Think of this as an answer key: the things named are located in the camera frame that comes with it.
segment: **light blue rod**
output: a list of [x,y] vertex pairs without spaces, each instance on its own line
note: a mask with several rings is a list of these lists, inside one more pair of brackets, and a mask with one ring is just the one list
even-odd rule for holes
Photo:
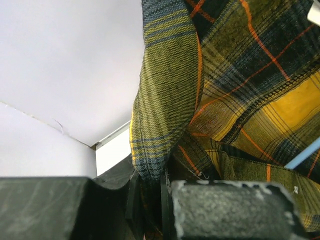
[[320,137],[318,137],[313,143],[311,143],[305,150],[300,152],[294,159],[292,159],[284,167],[287,169],[295,169],[299,164],[306,160],[317,149],[320,149]]

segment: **garment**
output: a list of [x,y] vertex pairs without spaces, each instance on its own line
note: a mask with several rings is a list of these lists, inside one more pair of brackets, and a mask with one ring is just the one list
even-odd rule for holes
[[277,182],[310,236],[320,231],[320,28],[312,0],[143,0],[145,52],[132,110],[132,164],[152,206],[172,156],[210,180]]

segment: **cloth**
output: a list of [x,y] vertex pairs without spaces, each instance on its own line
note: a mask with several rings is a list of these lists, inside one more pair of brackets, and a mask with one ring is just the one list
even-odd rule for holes
[[147,239],[162,235],[155,205],[169,158],[201,179],[284,185],[305,229],[320,238],[320,149],[284,168],[320,136],[312,3],[142,0],[145,52],[130,145]]

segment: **white surface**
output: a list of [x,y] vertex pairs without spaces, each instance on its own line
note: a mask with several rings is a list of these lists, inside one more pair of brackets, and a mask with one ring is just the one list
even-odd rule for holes
[[316,2],[312,4],[312,7],[307,15],[307,19],[310,22],[320,26],[320,7]]
[[0,177],[95,177],[95,151],[0,103]]
[[0,1],[0,36],[0,102],[88,146],[130,120],[140,0]]
[[131,153],[129,129],[100,147],[96,152],[96,173],[99,176]]

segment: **plaid fabric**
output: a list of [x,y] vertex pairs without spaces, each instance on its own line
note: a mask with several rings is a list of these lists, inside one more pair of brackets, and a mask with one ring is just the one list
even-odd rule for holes
[[283,184],[305,229],[320,236],[320,150],[295,171],[283,168],[320,136],[312,3],[142,1],[145,53],[130,144],[154,227],[147,236],[161,236],[155,203],[170,155],[199,178]]

